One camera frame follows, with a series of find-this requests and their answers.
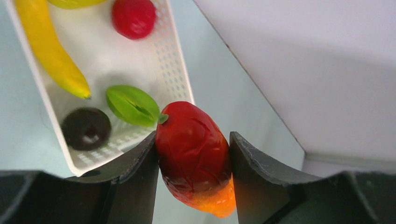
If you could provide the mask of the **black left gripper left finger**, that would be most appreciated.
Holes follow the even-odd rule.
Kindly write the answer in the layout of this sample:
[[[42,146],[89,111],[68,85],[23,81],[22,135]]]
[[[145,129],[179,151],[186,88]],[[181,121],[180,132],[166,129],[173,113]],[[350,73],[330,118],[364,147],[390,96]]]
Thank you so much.
[[[159,168],[155,134],[81,177],[0,173],[3,224],[150,224]]]

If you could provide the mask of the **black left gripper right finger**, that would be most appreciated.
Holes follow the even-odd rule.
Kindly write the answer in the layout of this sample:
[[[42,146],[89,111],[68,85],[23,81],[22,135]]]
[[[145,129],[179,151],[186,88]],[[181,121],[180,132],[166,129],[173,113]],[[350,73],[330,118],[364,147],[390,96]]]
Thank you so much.
[[[241,224],[393,224],[396,175],[342,171],[318,177],[294,169],[230,133]]]

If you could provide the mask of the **dark purple fruit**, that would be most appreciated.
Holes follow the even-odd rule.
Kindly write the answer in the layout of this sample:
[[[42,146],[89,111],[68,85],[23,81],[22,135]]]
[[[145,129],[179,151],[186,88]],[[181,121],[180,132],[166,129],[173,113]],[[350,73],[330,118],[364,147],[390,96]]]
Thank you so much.
[[[91,151],[108,143],[112,126],[103,111],[82,107],[63,119],[61,130],[69,147],[78,151]]]

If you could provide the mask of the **orange red mango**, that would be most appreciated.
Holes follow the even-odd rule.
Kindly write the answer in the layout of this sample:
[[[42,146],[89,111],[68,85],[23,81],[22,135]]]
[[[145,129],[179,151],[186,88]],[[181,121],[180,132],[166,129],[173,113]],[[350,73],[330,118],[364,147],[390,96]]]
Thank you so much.
[[[187,101],[168,104],[155,146],[163,181],[177,200],[218,218],[234,212],[229,144],[206,112]]]

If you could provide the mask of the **green star fruit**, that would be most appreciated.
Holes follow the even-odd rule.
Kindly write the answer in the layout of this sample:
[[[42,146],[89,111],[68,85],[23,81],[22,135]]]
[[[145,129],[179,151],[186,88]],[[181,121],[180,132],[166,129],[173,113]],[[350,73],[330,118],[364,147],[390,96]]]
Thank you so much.
[[[157,102],[145,91],[130,85],[108,87],[106,102],[117,118],[136,126],[154,126],[160,115]]]

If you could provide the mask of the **red round fruit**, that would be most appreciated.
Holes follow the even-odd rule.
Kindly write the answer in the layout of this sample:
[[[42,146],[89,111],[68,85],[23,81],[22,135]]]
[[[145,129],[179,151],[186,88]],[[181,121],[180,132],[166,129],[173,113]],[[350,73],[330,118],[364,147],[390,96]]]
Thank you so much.
[[[146,38],[157,20],[156,7],[150,0],[116,0],[111,9],[114,29],[130,40]]]

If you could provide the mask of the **yellow green fruit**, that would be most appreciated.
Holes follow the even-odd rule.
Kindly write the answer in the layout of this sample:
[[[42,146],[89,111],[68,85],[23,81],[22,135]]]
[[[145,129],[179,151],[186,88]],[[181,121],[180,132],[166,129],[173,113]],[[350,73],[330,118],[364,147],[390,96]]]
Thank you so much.
[[[48,2],[61,9],[79,9],[100,4],[106,0],[48,0]]]

